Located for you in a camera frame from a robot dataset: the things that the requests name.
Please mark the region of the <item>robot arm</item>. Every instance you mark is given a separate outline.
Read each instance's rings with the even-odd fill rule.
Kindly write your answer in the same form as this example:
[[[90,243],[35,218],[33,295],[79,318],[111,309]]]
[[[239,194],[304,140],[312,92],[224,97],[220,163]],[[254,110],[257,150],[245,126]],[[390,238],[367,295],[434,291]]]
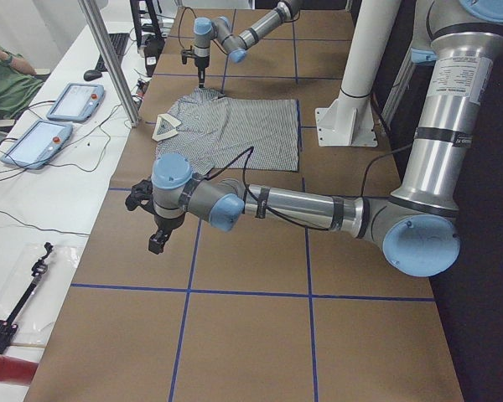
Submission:
[[[454,189],[495,59],[503,53],[503,1],[420,1],[413,60],[433,62],[401,186],[388,198],[341,198],[247,184],[195,173],[185,157],[158,157],[148,211],[158,226],[149,250],[163,251],[193,214],[224,231],[245,213],[319,231],[345,231],[377,245],[410,276],[429,277],[458,258]]]
[[[188,59],[194,61],[198,70],[198,86],[205,87],[205,72],[210,65],[210,44],[217,43],[227,53],[230,61],[240,63],[246,57],[248,50],[273,30],[292,22],[299,13],[303,1],[279,1],[275,8],[257,20],[249,28],[239,34],[233,34],[226,17],[214,19],[196,18],[194,20],[194,44],[190,49],[181,50],[183,64]]]

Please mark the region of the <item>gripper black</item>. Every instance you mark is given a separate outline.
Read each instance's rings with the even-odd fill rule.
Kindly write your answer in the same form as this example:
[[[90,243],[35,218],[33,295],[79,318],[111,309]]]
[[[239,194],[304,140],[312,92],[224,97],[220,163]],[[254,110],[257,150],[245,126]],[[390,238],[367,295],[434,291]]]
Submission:
[[[199,57],[194,58],[194,65],[198,68],[198,86],[200,88],[205,87],[205,69],[210,65],[210,57]]]
[[[154,254],[162,254],[172,232],[183,224],[184,219],[185,214],[174,218],[166,218],[155,214],[154,222],[157,225],[157,231],[149,238],[148,250]]]

